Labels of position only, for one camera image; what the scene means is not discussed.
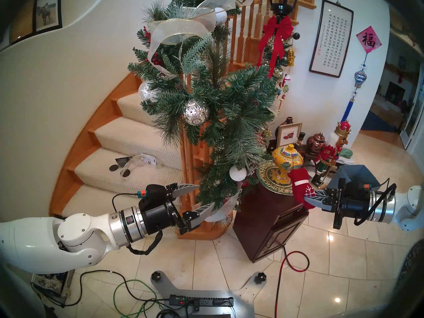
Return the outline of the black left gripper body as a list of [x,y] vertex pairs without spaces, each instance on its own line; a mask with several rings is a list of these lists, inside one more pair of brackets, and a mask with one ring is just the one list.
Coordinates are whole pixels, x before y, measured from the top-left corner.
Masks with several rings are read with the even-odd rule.
[[171,201],[140,201],[140,212],[148,235],[172,226],[178,227],[180,235],[186,233],[186,224]]

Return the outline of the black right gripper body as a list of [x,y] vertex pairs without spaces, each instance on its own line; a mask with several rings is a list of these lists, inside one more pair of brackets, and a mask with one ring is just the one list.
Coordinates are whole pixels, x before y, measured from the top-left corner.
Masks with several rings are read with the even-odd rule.
[[332,203],[330,212],[334,214],[333,229],[341,228],[344,217],[361,220],[368,213],[371,196],[363,185],[340,178],[337,187],[326,189],[333,189],[333,198],[329,198]]

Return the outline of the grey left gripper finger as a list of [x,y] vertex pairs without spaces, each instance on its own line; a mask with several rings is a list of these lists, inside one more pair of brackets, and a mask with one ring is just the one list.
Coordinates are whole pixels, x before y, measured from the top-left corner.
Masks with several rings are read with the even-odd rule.
[[212,214],[214,206],[214,202],[209,204],[199,203],[194,206],[194,210],[183,212],[182,218],[186,222],[188,232],[197,229]]
[[168,198],[171,198],[171,199],[177,199],[178,197],[187,195],[198,188],[199,188],[199,185],[185,184],[185,183],[184,184],[172,183],[166,186],[167,196]]

